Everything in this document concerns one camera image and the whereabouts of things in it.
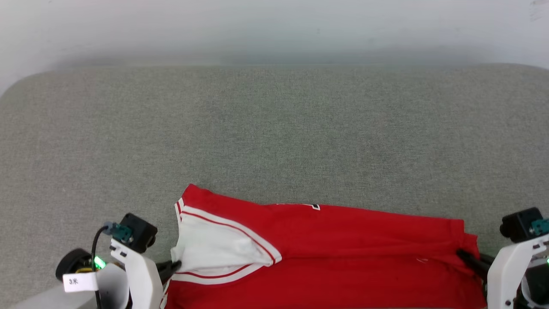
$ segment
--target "red jersey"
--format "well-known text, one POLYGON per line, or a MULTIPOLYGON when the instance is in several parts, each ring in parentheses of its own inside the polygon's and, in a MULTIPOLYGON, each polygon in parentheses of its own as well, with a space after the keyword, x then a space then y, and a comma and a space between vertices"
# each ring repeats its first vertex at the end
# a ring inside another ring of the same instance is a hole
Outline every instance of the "red jersey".
POLYGON ((462 220, 317 204, 258 205, 190 185, 175 204, 180 236, 162 307, 486 306, 457 257, 478 257, 462 220))

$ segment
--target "white wall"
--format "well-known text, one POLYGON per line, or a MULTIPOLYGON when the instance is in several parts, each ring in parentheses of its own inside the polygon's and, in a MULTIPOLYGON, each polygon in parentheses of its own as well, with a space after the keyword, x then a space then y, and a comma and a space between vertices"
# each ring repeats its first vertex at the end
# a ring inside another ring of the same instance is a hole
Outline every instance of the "white wall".
POLYGON ((0 0, 0 93, 78 65, 512 62, 549 0, 0 0))

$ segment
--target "white label tag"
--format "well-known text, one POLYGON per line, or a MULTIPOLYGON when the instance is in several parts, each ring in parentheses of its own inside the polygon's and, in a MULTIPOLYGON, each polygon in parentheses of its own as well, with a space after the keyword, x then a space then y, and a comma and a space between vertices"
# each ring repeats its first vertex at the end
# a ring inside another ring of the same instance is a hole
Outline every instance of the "white label tag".
POLYGON ((98 291, 97 273, 64 274, 65 292, 98 291))

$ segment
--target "green light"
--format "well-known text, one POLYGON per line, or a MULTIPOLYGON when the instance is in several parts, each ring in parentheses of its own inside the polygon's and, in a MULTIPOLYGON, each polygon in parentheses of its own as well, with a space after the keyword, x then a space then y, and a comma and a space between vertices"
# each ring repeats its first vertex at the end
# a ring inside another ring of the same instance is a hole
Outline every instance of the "green light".
POLYGON ((93 261, 96 263, 97 269, 103 269, 107 266, 107 263, 101 260, 98 256, 96 256, 93 261))

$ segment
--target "gray mat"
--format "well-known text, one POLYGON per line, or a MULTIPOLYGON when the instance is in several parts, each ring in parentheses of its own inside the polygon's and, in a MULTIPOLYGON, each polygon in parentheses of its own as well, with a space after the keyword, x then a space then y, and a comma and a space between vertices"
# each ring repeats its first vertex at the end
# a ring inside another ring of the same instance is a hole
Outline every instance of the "gray mat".
MULTIPOLYGON (((259 203, 463 218, 495 254, 505 214, 549 216, 549 71, 85 68, 0 100, 0 299, 56 283, 69 250, 133 212, 169 258, 189 183, 259 203)), ((103 237, 98 253, 108 257, 103 237)))

